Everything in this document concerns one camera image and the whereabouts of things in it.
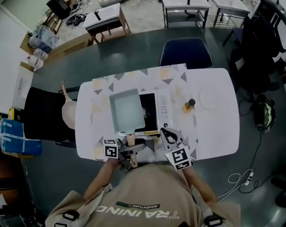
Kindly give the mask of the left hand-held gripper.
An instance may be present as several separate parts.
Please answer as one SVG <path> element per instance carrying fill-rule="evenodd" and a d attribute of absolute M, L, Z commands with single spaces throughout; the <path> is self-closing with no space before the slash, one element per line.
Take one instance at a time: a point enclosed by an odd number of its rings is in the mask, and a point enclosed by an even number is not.
<path fill-rule="evenodd" d="M 103 140 L 103 153 L 105 157 L 118 159 L 122 169 L 137 168 L 136 154 L 145 148 L 145 143 L 135 145 L 135 138 Z"/>

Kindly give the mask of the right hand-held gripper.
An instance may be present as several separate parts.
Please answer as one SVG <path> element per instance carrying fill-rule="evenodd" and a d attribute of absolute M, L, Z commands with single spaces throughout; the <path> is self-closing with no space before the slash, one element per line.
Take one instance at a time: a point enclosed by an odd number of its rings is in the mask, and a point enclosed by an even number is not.
<path fill-rule="evenodd" d="M 164 155 L 176 171 L 192 166 L 189 147 L 183 144 L 184 137 L 180 131 L 168 127 L 161 128 L 160 136 L 165 150 L 169 150 Z"/>

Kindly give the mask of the white microwave oven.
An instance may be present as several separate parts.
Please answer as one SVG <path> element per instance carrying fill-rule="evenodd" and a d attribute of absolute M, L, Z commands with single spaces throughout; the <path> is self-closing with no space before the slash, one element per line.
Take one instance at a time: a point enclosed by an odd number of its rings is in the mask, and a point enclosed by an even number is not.
<path fill-rule="evenodd" d="M 136 129 L 135 136 L 159 135 L 162 127 L 172 125 L 169 94 L 164 90 L 139 92 L 145 127 Z"/>

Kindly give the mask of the rectangular pan with wooden handle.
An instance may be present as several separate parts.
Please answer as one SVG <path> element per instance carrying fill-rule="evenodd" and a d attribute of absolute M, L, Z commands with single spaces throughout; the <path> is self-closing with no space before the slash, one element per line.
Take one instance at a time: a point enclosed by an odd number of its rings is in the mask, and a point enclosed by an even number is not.
<path fill-rule="evenodd" d="M 138 90 L 130 89 L 109 96 L 114 130 L 126 134 L 126 148 L 135 145 L 135 130 L 145 127 Z"/>

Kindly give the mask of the person's right forearm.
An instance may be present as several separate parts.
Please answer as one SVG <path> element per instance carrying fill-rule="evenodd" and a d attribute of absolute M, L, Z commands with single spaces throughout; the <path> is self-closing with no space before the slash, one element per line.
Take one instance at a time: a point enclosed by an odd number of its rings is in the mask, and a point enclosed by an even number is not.
<path fill-rule="evenodd" d="M 217 203 L 217 197 L 210 186 L 199 176 L 193 166 L 182 169 L 189 186 L 195 187 L 207 205 Z"/>

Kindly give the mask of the person's left forearm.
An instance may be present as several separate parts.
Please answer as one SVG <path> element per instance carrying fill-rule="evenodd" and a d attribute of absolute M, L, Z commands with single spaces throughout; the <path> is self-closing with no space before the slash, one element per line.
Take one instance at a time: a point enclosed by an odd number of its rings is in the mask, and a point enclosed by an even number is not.
<path fill-rule="evenodd" d="M 107 185 L 111 181 L 114 170 L 120 165 L 118 159 L 109 158 L 99 170 L 97 176 L 90 183 L 87 190 L 85 191 L 83 198 L 89 200 L 94 196 L 103 186 Z"/>

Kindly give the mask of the yellow bottle with black cap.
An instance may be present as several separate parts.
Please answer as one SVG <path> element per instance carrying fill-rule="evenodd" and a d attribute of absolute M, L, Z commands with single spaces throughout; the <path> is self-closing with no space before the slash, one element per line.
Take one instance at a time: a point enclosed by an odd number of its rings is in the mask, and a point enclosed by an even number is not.
<path fill-rule="evenodd" d="M 195 109 L 196 101 L 194 99 L 189 99 L 182 108 L 183 113 L 188 113 Z"/>

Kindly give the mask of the person's beige shirt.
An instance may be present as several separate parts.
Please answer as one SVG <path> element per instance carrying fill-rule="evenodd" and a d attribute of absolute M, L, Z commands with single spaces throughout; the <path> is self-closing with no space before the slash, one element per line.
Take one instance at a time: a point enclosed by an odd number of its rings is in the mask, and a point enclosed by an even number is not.
<path fill-rule="evenodd" d="M 51 211 L 45 227 L 241 227 L 233 202 L 207 205 L 182 170 L 147 164 L 103 186 L 88 201 L 71 191 Z"/>

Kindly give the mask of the clear glass plate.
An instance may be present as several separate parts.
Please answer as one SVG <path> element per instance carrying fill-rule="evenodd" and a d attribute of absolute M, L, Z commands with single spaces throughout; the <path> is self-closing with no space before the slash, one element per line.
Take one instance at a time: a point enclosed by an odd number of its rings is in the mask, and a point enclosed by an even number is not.
<path fill-rule="evenodd" d="M 220 94 L 213 87 L 202 87 L 199 92 L 199 100 L 201 105 L 207 110 L 215 110 L 220 104 Z"/>

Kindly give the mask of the triangle patterned tablecloth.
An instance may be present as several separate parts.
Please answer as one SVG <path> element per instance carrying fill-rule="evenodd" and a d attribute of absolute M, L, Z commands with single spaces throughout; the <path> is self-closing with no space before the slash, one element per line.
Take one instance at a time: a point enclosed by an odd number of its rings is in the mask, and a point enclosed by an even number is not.
<path fill-rule="evenodd" d="M 199 138 L 194 111 L 183 113 L 184 103 L 192 98 L 185 65 L 172 65 L 136 70 L 93 79 L 90 85 L 90 142 L 86 144 L 84 156 L 93 160 L 104 160 L 103 140 L 105 137 L 125 138 L 114 130 L 109 96 L 136 88 L 139 92 L 164 90 L 168 92 L 171 105 L 172 125 L 184 136 L 193 160 L 197 159 Z"/>

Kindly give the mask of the white power strip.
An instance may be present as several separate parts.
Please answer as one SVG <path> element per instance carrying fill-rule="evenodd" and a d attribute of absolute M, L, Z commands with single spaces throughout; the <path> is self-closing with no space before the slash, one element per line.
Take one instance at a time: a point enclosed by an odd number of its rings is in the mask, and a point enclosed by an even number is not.
<path fill-rule="evenodd" d="M 245 186 L 249 185 L 250 181 L 252 180 L 253 175 L 254 175 L 254 172 L 252 170 L 250 170 L 248 177 L 247 177 L 246 181 L 244 182 Z"/>

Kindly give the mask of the blue chair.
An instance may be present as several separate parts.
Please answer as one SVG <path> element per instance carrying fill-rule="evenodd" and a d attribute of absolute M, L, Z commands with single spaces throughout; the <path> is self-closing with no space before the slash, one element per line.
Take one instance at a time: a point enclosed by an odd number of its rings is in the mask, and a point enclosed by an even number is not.
<path fill-rule="evenodd" d="M 168 40 L 159 60 L 159 66 L 186 64 L 188 70 L 209 68 L 212 63 L 206 44 L 197 37 Z"/>

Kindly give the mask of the black mesh chair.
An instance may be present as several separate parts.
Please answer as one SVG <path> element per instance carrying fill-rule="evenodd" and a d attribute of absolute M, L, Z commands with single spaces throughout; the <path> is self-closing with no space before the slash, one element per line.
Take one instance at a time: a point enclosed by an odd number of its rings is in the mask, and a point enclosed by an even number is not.
<path fill-rule="evenodd" d="M 63 94 L 31 87 L 24 106 L 22 123 L 27 139 L 75 142 L 75 130 L 62 117 Z"/>

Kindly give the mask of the green striped helmet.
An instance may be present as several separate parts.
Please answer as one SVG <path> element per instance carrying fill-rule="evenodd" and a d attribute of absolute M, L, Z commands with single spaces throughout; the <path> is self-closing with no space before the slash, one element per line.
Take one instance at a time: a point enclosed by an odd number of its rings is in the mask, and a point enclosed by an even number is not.
<path fill-rule="evenodd" d="M 258 130 L 262 133 L 269 132 L 276 120 L 274 99 L 258 99 L 251 106 L 251 110 Z"/>

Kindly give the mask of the blue cardboard box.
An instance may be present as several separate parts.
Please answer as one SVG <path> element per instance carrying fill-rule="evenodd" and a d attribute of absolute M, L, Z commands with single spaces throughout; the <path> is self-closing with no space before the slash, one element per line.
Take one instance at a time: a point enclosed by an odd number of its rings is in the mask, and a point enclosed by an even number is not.
<path fill-rule="evenodd" d="M 41 140 L 27 139 L 21 122 L 3 118 L 0 122 L 0 147 L 4 152 L 23 155 L 42 153 Z"/>

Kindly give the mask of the black high-back office chair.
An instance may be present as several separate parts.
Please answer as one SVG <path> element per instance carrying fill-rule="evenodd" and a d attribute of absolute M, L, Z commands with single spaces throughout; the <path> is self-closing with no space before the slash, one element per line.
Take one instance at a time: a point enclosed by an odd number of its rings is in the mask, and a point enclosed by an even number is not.
<path fill-rule="evenodd" d="M 270 80 L 276 70 L 273 58 L 280 53 L 274 27 L 263 16 L 246 17 L 241 45 L 233 49 L 229 60 L 236 85 L 256 95 L 279 89 Z"/>

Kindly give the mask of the yellow box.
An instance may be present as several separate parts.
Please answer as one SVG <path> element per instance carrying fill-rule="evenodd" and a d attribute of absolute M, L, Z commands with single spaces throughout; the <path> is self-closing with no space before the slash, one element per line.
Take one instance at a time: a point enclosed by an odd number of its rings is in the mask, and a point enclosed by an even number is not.
<path fill-rule="evenodd" d="M 22 118 L 23 118 L 23 110 L 20 110 L 14 107 L 9 109 L 8 119 L 22 122 Z"/>

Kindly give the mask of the white plastic bag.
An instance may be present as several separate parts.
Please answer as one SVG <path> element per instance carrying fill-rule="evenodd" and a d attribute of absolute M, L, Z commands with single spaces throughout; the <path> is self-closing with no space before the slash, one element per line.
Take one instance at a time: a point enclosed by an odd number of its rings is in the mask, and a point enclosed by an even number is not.
<path fill-rule="evenodd" d="M 43 67 L 44 61 L 48 59 L 48 56 L 48 53 L 42 49 L 36 48 L 33 50 L 33 54 L 29 55 L 26 60 L 28 65 L 36 71 Z"/>

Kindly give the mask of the white wooden-leg side table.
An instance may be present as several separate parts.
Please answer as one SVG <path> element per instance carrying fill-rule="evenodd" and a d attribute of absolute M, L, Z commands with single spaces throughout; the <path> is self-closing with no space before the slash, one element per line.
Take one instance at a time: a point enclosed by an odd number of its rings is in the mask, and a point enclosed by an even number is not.
<path fill-rule="evenodd" d="M 105 41 L 107 38 L 117 37 L 119 31 L 112 32 L 112 30 L 118 28 L 122 28 L 122 36 L 131 34 L 120 3 L 89 13 L 84 20 L 83 28 L 97 44 Z"/>

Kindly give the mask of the clear plastic bag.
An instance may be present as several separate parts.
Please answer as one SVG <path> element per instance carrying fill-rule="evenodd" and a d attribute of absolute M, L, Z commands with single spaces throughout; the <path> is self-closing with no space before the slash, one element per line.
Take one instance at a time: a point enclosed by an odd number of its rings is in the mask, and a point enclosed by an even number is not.
<path fill-rule="evenodd" d="M 50 30 L 49 27 L 41 25 L 29 38 L 28 45 L 33 49 L 41 49 L 49 53 L 59 44 L 59 38 Z"/>

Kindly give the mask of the black cabinet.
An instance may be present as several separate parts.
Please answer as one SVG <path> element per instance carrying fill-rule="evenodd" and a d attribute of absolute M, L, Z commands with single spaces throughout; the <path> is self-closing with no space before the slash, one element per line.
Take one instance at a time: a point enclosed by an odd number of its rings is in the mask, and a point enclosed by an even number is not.
<path fill-rule="evenodd" d="M 71 8 L 64 0 L 49 0 L 47 6 L 61 20 L 70 15 Z"/>

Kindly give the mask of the white metal-frame side table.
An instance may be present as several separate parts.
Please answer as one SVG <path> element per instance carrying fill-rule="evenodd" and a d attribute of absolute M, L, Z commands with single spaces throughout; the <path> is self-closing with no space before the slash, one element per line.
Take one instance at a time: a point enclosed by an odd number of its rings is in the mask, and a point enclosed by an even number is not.
<path fill-rule="evenodd" d="M 207 0 L 161 0 L 164 27 L 206 26 L 211 5 Z"/>
<path fill-rule="evenodd" d="M 244 19 L 250 14 L 249 9 L 240 0 L 207 0 L 214 3 L 217 7 L 216 15 L 213 22 L 210 21 L 213 27 L 223 21 L 224 15 L 228 18 Z"/>

